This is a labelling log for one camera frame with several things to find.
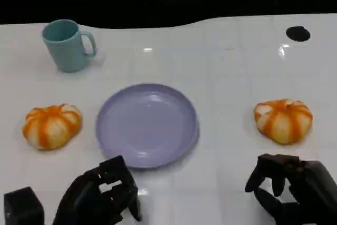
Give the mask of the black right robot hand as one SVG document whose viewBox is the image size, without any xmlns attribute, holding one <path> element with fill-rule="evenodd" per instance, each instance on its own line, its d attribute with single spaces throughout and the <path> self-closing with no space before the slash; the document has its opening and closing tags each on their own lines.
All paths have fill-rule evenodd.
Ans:
<svg viewBox="0 0 337 225">
<path fill-rule="evenodd" d="M 336 182 L 320 161 L 260 155 L 245 191 L 276 224 L 336 224 Z"/>
</svg>

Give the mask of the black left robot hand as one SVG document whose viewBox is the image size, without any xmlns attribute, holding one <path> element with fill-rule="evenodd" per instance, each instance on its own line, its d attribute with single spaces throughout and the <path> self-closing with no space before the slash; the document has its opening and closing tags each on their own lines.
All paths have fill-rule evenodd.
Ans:
<svg viewBox="0 0 337 225">
<path fill-rule="evenodd" d="M 138 187 L 121 155 L 78 176 L 63 195 L 53 224 L 117 224 L 128 209 L 141 222 Z"/>
</svg>

